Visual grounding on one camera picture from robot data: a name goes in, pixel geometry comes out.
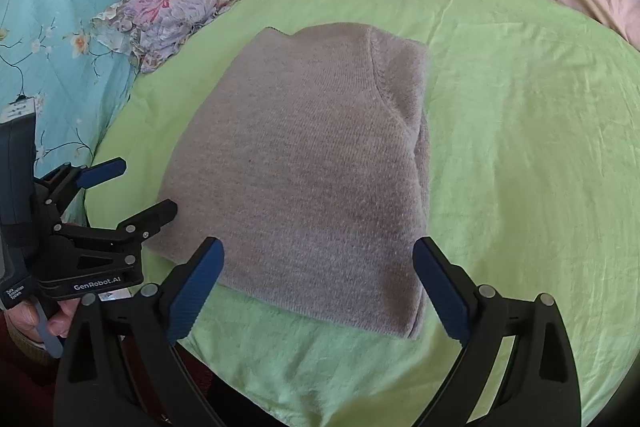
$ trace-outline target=ruffled pillow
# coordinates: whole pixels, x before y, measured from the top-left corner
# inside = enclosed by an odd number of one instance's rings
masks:
[[[121,0],[92,19],[92,35],[150,73],[236,1]]]

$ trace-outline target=green bed sheet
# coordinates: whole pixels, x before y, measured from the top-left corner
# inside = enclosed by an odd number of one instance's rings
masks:
[[[550,0],[243,0],[137,79],[96,162],[95,227],[156,202],[178,137],[261,29],[378,26],[430,48],[430,235],[502,295],[555,296],[570,336],[583,423],[604,406],[640,339],[640,54]],[[171,263],[148,251],[145,275]],[[183,341],[223,380],[294,427],[410,426],[454,362],[428,307],[415,341],[340,327],[217,285]],[[490,404],[497,365],[476,415]]]

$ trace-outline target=silver rivet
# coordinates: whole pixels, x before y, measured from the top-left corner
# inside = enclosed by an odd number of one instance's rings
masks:
[[[83,306],[91,306],[95,302],[95,293],[87,293],[81,302]]]
[[[143,297],[153,297],[156,293],[158,293],[158,285],[149,283],[142,286],[142,290],[140,290]]]
[[[540,301],[545,305],[545,306],[553,306],[555,304],[556,301],[554,301],[554,298],[549,295],[548,293],[541,293],[540,294]]]
[[[495,289],[494,289],[494,287],[493,286],[489,286],[488,284],[482,284],[478,288],[478,293],[482,297],[486,297],[487,299],[490,299],[491,297],[495,297]]]

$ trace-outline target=folded sweater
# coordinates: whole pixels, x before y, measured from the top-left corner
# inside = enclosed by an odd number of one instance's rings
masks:
[[[423,44],[336,23],[258,34],[177,143],[160,199],[178,215],[148,241],[184,262],[207,235],[220,281],[352,327],[414,337],[425,293]]]

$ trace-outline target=blue floral fabric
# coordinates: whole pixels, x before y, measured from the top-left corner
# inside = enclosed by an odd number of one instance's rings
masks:
[[[136,71],[92,39],[90,20],[119,0],[0,0],[0,108],[36,100],[36,176],[91,164]],[[70,208],[81,219],[82,202]]]

